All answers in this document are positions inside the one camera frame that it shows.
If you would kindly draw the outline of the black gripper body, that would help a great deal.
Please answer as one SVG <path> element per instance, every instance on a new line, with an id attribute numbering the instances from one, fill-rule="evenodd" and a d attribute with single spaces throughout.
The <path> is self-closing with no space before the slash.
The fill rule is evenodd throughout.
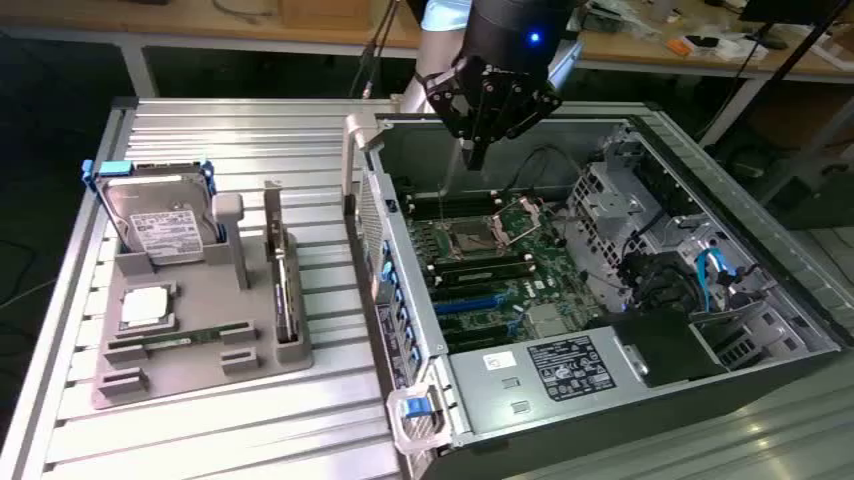
<path id="1" fill-rule="evenodd" d="M 462 57 L 546 77 L 576 5 L 568 0 L 475 0 Z"/>

